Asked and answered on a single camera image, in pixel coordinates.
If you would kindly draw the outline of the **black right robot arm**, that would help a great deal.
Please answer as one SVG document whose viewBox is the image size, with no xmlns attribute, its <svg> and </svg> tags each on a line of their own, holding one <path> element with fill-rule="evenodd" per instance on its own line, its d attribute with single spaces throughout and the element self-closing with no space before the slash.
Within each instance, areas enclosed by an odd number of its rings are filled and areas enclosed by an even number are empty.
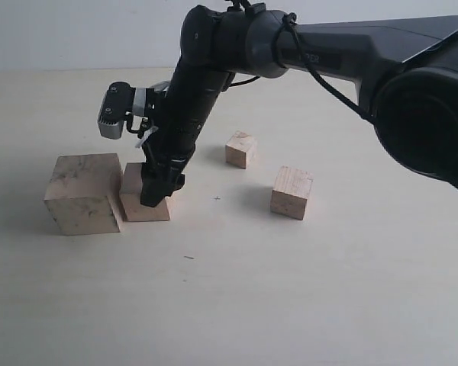
<svg viewBox="0 0 458 366">
<path fill-rule="evenodd" d="M 142 205 L 185 182 L 184 168 L 220 93 L 238 73 L 309 73 L 363 120 L 400 165 L 458 190 L 458 15 L 299 24 L 293 13 L 235 2 L 194 7 L 181 56 L 143 145 Z"/>
</svg>

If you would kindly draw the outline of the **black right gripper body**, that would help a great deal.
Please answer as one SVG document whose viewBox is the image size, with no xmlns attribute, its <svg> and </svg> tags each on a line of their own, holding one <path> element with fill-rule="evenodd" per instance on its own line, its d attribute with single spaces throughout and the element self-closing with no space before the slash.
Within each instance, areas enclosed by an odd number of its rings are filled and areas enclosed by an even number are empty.
<svg viewBox="0 0 458 366">
<path fill-rule="evenodd" d="M 183 183 L 183 170 L 195 152 L 197 132 L 192 128 L 176 128 L 167 133 L 151 126 L 144 134 L 143 179 L 165 183 Z"/>
</svg>

